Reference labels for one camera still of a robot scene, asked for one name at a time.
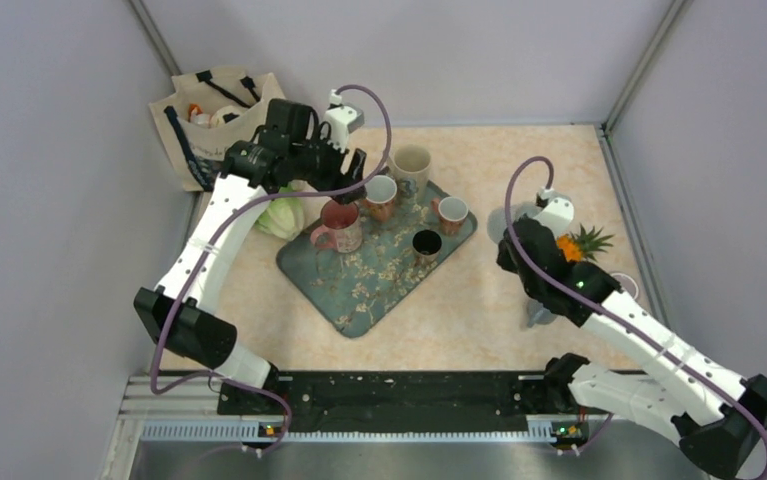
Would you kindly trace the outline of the salmon pink text mug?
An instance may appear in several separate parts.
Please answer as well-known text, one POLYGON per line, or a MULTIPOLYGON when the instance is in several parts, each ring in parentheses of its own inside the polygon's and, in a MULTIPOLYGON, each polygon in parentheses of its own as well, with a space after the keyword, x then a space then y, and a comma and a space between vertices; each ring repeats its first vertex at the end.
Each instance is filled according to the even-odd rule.
POLYGON ((441 233, 446 236, 456 235, 469 214, 468 205, 459 197, 434 198, 431 207, 439 219, 441 233))

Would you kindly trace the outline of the pink flower mug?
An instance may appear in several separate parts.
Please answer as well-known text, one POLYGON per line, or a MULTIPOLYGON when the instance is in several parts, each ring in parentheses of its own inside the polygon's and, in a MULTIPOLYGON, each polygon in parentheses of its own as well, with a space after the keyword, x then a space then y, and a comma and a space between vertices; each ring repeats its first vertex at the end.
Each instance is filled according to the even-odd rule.
POLYGON ((394 213, 398 193, 395 180, 386 175, 376 175, 365 184, 365 191, 363 205, 367 213, 378 222, 387 222, 394 213))

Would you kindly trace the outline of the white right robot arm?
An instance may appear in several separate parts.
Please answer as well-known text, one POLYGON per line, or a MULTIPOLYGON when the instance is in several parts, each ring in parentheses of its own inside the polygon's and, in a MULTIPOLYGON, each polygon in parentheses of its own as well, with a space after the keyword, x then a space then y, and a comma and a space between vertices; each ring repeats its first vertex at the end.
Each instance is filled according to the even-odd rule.
POLYGON ((552 313, 611 343, 648 376, 635 381, 572 354, 545 385, 548 404, 617 414, 675 444, 696 467, 736 479, 756 447, 765 453, 767 377, 745 377, 710 359, 660 323, 598 265, 572 261, 551 229, 521 217, 506 225, 498 265, 552 313))

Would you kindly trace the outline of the beige tall mug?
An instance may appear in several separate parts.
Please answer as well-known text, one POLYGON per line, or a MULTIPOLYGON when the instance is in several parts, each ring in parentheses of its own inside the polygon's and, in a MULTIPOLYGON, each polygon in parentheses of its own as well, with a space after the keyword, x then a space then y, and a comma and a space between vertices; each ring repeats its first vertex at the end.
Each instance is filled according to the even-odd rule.
POLYGON ((403 198, 420 201, 424 197, 431 161, 430 152, 418 145, 403 146, 389 156, 389 174, 395 180, 403 198))

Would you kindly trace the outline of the brown dark mug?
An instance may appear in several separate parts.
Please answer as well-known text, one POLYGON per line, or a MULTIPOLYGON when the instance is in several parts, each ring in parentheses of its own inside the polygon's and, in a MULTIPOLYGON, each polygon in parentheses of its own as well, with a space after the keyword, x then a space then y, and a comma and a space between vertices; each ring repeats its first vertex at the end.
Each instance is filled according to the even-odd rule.
POLYGON ((417 266, 430 265, 438 257, 443 242, 441 236, 429 229, 417 231, 412 237, 412 249, 417 266))

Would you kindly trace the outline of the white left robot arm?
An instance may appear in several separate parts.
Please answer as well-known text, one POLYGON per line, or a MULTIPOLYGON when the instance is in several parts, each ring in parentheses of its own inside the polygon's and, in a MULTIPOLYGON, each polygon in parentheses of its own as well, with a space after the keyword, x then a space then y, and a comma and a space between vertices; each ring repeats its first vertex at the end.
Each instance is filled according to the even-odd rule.
POLYGON ((138 317, 165 351, 244 384, 242 401, 256 413, 278 404, 275 367, 244 347, 237 328, 218 318, 220 292, 245 238, 285 187, 302 181, 340 204, 358 200, 366 154, 356 150, 347 168, 351 133, 364 123, 361 109, 332 94, 323 115, 305 104, 274 99, 266 119, 248 140, 226 151, 213 185, 213 198, 170 270, 153 288, 134 298, 138 317))

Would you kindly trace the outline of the pink cartoon mug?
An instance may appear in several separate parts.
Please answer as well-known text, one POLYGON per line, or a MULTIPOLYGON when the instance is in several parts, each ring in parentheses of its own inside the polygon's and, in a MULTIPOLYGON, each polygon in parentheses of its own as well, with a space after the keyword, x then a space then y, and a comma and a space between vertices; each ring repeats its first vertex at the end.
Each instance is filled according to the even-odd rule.
POLYGON ((363 232, 360 210, 355 203, 340 204, 330 200, 320 212, 320 225, 310 234, 313 247, 331 249, 338 253, 351 253, 360 248, 363 232))

